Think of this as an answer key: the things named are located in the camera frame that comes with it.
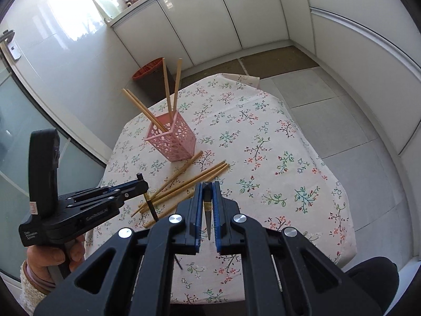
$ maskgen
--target metal bolt head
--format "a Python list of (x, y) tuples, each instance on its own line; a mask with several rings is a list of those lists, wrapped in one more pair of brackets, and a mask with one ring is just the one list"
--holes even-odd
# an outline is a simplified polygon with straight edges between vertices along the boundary
[(130, 228), (122, 228), (118, 231), (118, 236), (121, 238), (128, 238), (132, 235), (133, 231)]
[(247, 220), (247, 216), (244, 214), (236, 214), (232, 218), (234, 222), (237, 222), (237, 223), (244, 223)]
[(179, 214), (173, 214), (168, 218), (171, 223), (180, 223), (182, 219), (183, 217)]
[(297, 230), (293, 227), (286, 227), (284, 229), (284, 233), (285, 233), (286, 236), (288, 236), (290, 238), (293, 238), (294, 236), (297, 235)]

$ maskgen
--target pink utensil holder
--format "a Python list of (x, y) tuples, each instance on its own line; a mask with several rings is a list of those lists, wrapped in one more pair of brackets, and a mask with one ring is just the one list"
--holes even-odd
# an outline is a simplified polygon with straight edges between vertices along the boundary
[[(168, 113), (158, 116), (157, 119), (166, 128), (171, 124)], [(145, 141), (149, 141), (169, 161), (190, 159), (194, 155), (196, 146), (196, 136), (178, 111), (174, 114), (173, 123), (168, 132), (162, 133), (151, 123)]]

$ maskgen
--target human hand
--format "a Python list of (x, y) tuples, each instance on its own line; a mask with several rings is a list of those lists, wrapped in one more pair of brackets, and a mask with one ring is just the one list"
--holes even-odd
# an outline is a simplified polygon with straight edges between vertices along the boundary
[[(84, 261), (85, 236), (80, 235), (69, 250), (70, 272), (73, 272)], [(64, 263), (64, 252), (55, 247), (48, 246), (29, 246), (27, 250), (27, 264), (32, 272), (40, 279), (53, 283), (53, 279), (48, 272), (48, 266), (57, 266)]]

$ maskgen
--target white tablecloth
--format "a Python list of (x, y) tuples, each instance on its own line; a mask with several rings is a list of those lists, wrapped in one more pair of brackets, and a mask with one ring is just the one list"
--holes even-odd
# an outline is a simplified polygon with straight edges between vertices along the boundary
[[(258, 90), (258, 78), (218, 74), (179, 92), (178, 108), (197, 136), (204, 155), (181, 175), (183, 182), (227, 160), (230, 169), (219, 177), (222, 194), (238, 202), (241, 212), (268, 228), (296, 227), (339, 266), (356, 254), (347, 195), (292, 121), (279, 99)], [(166, 112), (166, 101), (150, 108)], [(120, 184), (142, 172), (150, 191), (184, 162), (169, 162), (144, 138), (149, 120), (143, 114), (124, 127), (107, 165), (102, 185)], [(165, 202), (158, 213), (182, 196)], [(143, 196), (133, 198), (120, 215), (87, 236), (88, 255), (122, 227), (143, 229), (149, 213), (130, 217)], [(244, 299), (241, 257), (220, 256), (214, 238), (207, 239), (203, 221), (201, 251), (178, 255), (174, 265), (172, 301), (213, 303)]]

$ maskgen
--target glass door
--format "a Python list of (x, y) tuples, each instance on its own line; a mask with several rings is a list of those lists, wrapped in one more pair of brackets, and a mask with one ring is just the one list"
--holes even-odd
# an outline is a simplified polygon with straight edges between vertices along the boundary
[(32, 131), (60, 134), (58, 193), (97, 186), (105, 165), (86, 153), (25, 93), (0, 53), (0, 271), (19, 280), (26, 250), (18, 226), (29, 211), (28, 153)]

